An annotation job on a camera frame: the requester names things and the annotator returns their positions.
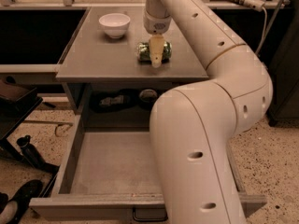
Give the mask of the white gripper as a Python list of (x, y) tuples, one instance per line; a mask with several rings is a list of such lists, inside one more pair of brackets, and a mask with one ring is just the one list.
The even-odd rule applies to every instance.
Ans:
[(170, 22), (170, 16), (166, 18), (155, 18), (151, 16), (147, 10), (144, 11), (144, 28), (149, 34), (153, 35), (149, 39), (149, 56), (151, 60), (151, 65), (154, 68), (158, 68), (162, 64), (164, 52), (164, 37), (162, 36), (162, 34), (168, 31)]

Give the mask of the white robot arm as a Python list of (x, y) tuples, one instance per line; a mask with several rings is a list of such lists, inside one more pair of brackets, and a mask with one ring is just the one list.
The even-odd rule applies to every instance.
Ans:
[(208, 75), (165, 92), (151, 110), (150, 142), (169, 224), (246, 224), (226, 145), (266, 113), (272, 80), (201, 0), (147, 0), (145, 14), (172, 18)]

